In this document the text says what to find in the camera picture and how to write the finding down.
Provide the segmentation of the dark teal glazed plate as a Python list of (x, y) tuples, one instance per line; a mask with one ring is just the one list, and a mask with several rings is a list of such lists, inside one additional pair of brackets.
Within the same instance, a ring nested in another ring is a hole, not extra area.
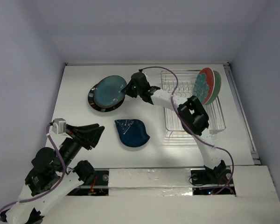
[(96, 105), (102, 108), (110, 108), (125, 99), (122, 90), (127, 86), (126, 80), (117, 75), (102, 79), (95, 87), (93, 99)]

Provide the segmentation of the brown striped rim plate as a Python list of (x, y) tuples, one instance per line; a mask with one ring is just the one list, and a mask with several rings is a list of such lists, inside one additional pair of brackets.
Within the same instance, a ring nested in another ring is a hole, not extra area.
[(122, 99), (116, 105), (114, 105), (112, 107), (109, 107), (109, 108), (103, 108), (103, 107), (98, 106), (94, 101), (94, 91), (95, 91), (97, 85), (98, 84), (94, 85), (90, 89), (90, 91), (88, 93), (88, 97), (87, 97), (90, 107), (92, 107), (94, 110), (96, 110), (98, 112), (111, 112), (111, 111), (114, 111), (114, 110), (118, 109), (123, 104), (124, 99)]

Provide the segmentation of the dark blue leaf plate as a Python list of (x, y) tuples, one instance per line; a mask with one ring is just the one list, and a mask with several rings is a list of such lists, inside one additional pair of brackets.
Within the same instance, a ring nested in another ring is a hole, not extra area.
[(150, 140), (145, 124), (139, 119), (117, 119), (114, 123), (120, 141), (127, 147), (141, 147)]

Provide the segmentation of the red plate teal flower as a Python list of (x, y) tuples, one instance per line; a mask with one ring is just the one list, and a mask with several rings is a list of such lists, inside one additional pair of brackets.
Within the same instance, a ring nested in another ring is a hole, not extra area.
[(196, 77), (193, 87), (193, 95), (196, 96), (202, 105), (206, 104), (214, 91), (215, 76), (211, 68), (202, 69)]

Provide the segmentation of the mint green flower plate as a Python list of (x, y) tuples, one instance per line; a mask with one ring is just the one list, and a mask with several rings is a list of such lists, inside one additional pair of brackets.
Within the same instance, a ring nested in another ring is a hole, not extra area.
[(221, 90), (221, 84), (222, 84), (221, 75), (216, 70), (214, 70), (213, 72), (214, 72), (214, 78), (215, 78), (213, 93), (210, 96), (209, 100), (205, 103), (205, 105), (209, 105), (209, 104), (213, 103), (216, 100), (216, 98), (218, 97), (220, 90)]

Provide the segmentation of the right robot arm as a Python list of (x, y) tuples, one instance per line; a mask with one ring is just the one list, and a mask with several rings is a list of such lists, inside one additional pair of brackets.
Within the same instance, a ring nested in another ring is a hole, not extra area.
[(151, 86), (143, 72), (134, 73), (122, 92), (132, 98), (139, 96), (144, 102), (174, 111), (183, 129), (194, 137), (202, 155), (202, 184), (223, 183), (226, 164), (219, 158), (218, 149), (211, 142), (209, 116), (197, 97), (175, 97), (173, 93)]

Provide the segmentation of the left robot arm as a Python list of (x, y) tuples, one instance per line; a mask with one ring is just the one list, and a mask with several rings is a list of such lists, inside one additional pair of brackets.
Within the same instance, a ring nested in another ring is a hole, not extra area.
[(105, 130), (92, 124), (71, 126), (64, 119), (55, 119), (46, 126), (52, 147), (43, 147), (31, 161), (33, 167), (24, 180), (18, 199), (0, 209), (0, 221), (8, 224), (40, 224), (49, 210), (72, 191), (84, 185), (94, 192), (103, 174), (96, 172), (89, 161), (79, 161), (67, 171), (78, 152), (93, 149)]

